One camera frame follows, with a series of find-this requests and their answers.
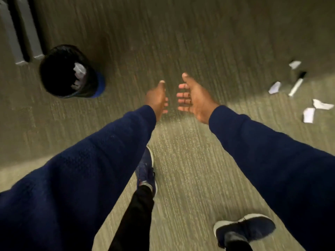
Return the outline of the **person's left hand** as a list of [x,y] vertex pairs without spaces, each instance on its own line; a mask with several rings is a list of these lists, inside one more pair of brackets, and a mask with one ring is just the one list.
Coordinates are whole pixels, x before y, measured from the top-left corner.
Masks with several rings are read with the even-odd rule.
[[148,105],[153,109],[157,122],[161,119],[163,114],[168,112],[166,109],[166,107],[169,105],[168,101],[169,99],[166,97],[166,94],[161,95],[157,91],[157,86],[147,92],[145,97],[145,105]]

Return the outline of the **person's right hand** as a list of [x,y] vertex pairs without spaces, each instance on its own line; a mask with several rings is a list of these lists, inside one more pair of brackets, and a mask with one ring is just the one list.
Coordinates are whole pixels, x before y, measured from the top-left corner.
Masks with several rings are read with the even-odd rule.
[[191,106],[191,112],[195,118],[203,123],[209,124],[209,119],[213,111],[219,104],[213,100],[210,93],[201,85],[194,89],[186,89],[190,93],[190,98],[178,98],[179,106]]

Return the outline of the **person's left forearm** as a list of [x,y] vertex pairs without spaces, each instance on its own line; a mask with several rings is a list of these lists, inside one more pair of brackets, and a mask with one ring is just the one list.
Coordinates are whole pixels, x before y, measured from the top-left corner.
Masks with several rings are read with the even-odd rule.
[[156,122],[128,112],[1,192],[0,251],[91,251]]

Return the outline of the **person's right forearm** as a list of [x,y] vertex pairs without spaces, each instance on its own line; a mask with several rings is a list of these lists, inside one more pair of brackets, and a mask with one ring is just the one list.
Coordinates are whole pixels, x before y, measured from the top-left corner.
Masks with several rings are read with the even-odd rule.
[[306,251],[335,251],[335,156],[226,106],[209,128]]

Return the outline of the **person's left blue shoe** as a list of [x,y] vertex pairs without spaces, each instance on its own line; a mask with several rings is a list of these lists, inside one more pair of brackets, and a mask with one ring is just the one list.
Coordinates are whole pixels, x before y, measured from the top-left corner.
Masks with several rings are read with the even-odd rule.
[[144,185],[149,187],[152,196],[155,197],[157,193],[157,182],[155,180],[153,153],[148,146],[146,146],[143,156],[135,170],[137,178],[137,189]]

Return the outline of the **person's blue shoe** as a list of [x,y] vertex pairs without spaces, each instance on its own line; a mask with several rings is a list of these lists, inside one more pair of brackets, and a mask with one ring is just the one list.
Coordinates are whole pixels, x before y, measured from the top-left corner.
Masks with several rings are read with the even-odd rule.
[[137,189],[144,185],[149,187],[152,196],[155,197],[157,193],[157,182],[155,180],[153,153],[148,146],[146,146],[143,156],[135,170],[137,178]]
[[262,214],[247,214],[237,221],[221,220],[214,224],[213,232],[218,247],[225,250],[224,236],[228,232],[236,232],[244,236],[249,244],[271,235],[276,229],[274,222]]

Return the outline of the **crumpled white paper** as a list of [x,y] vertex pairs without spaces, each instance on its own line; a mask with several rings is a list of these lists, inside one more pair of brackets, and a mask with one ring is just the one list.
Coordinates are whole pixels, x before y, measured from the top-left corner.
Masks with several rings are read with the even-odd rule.
[[75,72],[75,82],[73,82],[73,84],[71,85],[71,88],[74,89],[75,91],[78,91],[79,89],[81,89],[81,87],[83,86],[84,82],[85,82],[85,76],[86,76],[86,68],[84,67],[84,65],[82,65],[81,63],[74,63],[74,68],[73,71]]

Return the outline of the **blue bin with black liner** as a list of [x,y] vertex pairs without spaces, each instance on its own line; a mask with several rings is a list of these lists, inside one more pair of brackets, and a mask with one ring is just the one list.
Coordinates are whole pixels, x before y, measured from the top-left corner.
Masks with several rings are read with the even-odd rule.
[[[81,89],[71,88],[75,82],[74,63],[86,68],[85,82]],[[63,44],[54,47],[44,57],[39,67],[40,79],[44,89],[51,95],[62,98],[97,98],[105,90],[105,79],[78,47]]]

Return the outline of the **white marker with black cap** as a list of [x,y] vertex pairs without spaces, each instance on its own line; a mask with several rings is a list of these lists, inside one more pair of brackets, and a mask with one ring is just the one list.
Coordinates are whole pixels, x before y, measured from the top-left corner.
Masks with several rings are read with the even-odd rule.
[[295,82],[294,86],[292,87],[291,91],[288,94],[289,97],[293,97],[295,95],[295,93],[297,92],[301,84],[303,83],[306,74],[307,74],[306,71],[302,71],[299,74],[297,81]]

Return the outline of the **person's left black trouser leg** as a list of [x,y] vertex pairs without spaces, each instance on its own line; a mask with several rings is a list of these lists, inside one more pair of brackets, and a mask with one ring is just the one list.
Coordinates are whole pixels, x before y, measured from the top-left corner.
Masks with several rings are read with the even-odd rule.
[[154,207],[152,190],[141,185],[132,196],[108,251],[149,251]]

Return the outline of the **person's black trouser leg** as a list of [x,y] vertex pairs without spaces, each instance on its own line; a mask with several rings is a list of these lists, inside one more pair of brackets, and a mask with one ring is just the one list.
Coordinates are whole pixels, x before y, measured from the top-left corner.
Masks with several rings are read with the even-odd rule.
[[228,232],[224,236],[226,251],[253,251],[248,240],[236,232]]
[[154,207],[152,190],[141,185],[132,196],[108,251],[149,251]]

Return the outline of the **person's right blue shoe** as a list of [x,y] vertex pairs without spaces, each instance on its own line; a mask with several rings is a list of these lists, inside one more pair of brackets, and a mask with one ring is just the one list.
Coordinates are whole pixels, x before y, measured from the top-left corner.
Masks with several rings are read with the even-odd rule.
[[271,235],[276,229],[274,222],[262,214],[247,214],[237,221],[221,220],[214,224],[213,232],[218,247],[225,250],[224,236],[228,232],[236,232],[244,236],[249,244]]

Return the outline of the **person's right black trouser leg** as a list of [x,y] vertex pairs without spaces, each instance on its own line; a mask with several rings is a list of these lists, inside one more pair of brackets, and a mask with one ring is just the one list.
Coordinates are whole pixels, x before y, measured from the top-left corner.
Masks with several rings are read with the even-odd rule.
[[248,240],[236,232],[228,232],[224,236],[226,251],[253,251]]

